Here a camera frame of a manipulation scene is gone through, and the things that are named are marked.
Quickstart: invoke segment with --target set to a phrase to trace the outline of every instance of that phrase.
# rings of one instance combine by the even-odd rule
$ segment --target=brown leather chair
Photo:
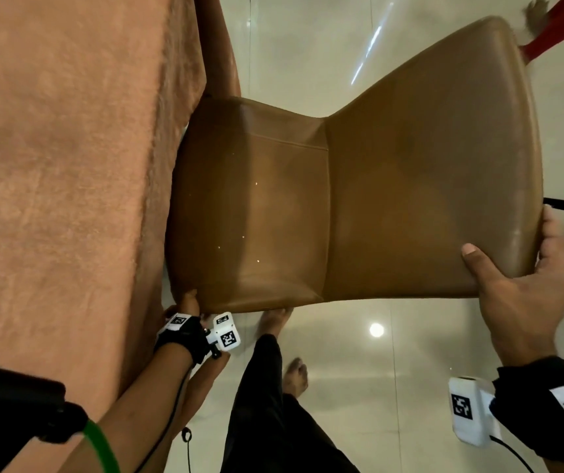
[[[538,129],[505,21],[453,33],[327,118],[205,98],[177,155],[173,293],[204,311],[375,297],[466,297],[473,242],[533,269]]]

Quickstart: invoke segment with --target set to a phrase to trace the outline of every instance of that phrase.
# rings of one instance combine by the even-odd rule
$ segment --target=foot
[[[538,36],[549,23],[549,2],[546,0],[535,0],[525,8],[525,22],[527,29],[532,35]]]
[[[256,338],[259,339],[265,334],[271,334],[278,338],[282,327],[286,325],[292,312],[292,308],[278,308],[276,310],[265,310],[262,312]]]
[[[309,369],[302,359],[297,357],[286,368],[282,379],[282,391],[299,398],[309,388]]]

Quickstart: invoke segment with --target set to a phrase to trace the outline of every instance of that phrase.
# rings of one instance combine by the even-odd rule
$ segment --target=green strap
[[[83,429],[83,435],[88,439],[88,441],[96,450],[100,464],[105,473],[120,473],[120,467],[118,466],[118,460],[111,451],[109,442],[105,435],[103,435],[100,427],[91,420],[87,420],[87,425]]]

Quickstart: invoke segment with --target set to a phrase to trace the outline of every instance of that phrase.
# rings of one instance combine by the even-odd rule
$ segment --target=chair backrest
[[[325,120],[326,300],[475,295],[461,244],[533,269],[540,145],[524,63],[491,17],[436,43]]]

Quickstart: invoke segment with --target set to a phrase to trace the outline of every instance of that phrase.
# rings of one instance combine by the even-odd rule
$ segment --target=person's right hand
[[[555,331],[564,317],[564,232],[544,206],[543,241],[535,273],[505,277],[473,244],[462,246],[477,279],[479,305],[492,345],[504,366],[521,366],[556,355]]]

